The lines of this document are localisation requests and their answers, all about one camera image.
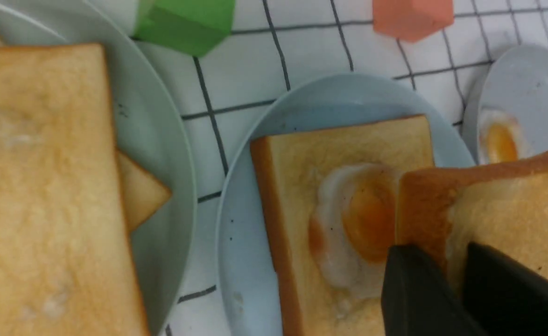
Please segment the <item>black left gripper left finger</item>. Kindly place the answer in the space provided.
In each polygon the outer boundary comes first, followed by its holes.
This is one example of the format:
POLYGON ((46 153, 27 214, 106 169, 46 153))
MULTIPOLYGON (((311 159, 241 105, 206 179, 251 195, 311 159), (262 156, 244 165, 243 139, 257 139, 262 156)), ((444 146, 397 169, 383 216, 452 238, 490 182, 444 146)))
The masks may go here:
POLYGON ((485 336, 428 254, 413 245, 389 248, 381 311, 387 336, 485 336))

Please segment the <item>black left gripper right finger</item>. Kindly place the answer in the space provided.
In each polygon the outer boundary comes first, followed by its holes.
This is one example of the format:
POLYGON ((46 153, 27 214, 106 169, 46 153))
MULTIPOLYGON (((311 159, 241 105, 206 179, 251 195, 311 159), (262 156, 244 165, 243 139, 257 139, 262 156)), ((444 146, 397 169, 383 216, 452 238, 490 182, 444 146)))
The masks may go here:
POLYGON ((548 280, 494 249, 470 243, 463 305, 490 336, 548 336, 548 280))

